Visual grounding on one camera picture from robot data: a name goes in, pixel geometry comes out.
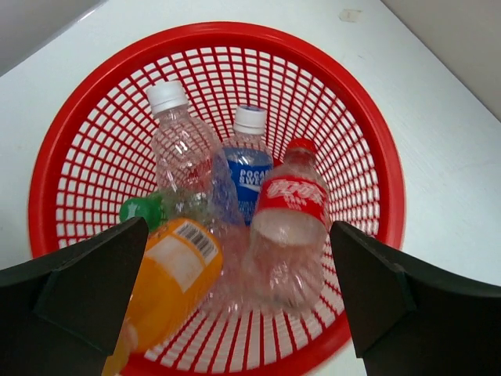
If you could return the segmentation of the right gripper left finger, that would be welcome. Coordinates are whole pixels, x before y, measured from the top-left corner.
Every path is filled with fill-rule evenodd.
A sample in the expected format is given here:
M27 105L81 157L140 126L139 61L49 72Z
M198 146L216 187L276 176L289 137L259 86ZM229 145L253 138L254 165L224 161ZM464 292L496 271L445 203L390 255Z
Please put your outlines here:
M136 217L1 271L1 373L99 375L115 350L148 226Z

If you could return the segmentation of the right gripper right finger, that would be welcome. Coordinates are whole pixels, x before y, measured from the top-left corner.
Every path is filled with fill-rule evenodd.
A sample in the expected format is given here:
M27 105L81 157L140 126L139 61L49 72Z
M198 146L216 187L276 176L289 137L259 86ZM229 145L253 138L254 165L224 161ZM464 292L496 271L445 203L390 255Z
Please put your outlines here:
M330 230L355 355L368 375L498 375L500 288L433 266L347 222Z

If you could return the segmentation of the orange bottle front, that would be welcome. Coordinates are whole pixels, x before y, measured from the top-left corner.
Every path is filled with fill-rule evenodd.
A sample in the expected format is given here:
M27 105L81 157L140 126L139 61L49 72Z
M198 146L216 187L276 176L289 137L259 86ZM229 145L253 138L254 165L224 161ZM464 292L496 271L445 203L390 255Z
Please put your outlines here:
M144 353L175 334L220 277L222 263L215 236L192 219L170 220L152 233L102 374L119 374L132 353Z

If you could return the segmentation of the red label clear bottle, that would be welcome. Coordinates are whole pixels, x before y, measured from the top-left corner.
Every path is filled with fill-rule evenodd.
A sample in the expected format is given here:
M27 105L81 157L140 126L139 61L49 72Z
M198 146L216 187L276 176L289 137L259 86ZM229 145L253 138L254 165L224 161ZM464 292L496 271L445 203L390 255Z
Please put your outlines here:
M243 259L244 290L261 307L299 315L323 289L329 190L315 169L312 140L293 139L265 178Z

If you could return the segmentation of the green soda bottle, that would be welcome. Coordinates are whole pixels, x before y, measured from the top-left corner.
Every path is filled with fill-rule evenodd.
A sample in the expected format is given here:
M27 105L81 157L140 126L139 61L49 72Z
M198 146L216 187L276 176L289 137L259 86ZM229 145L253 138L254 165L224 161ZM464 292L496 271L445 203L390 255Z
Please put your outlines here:
M118 218L126 222L131 218L141 217L146 221L150 232L155 231L168 220L163 197L159 192L153 192L145 197L131 197L120 208Z

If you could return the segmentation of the clear unlabelled plastic bottle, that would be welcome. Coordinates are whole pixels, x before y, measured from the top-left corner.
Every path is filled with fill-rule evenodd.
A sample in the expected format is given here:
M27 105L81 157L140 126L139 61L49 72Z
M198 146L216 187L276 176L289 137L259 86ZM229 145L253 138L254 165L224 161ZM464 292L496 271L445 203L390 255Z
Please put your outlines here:
M190 115L181 82L155 84L146 95L158 122L151 148L168 218L193 219L211 230L244 226L222 143L210 125Z

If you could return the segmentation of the blue label clear bottle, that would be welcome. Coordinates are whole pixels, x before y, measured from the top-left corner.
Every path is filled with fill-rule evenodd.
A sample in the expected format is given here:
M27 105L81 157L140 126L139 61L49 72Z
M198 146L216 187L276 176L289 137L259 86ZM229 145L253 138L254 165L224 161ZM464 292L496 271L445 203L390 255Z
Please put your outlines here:
M238 106L234 116L233 135L222 142L236 186L239 210L247 225L251 224L261 186L274 165L272 153L263 140L266 120L266 110Z

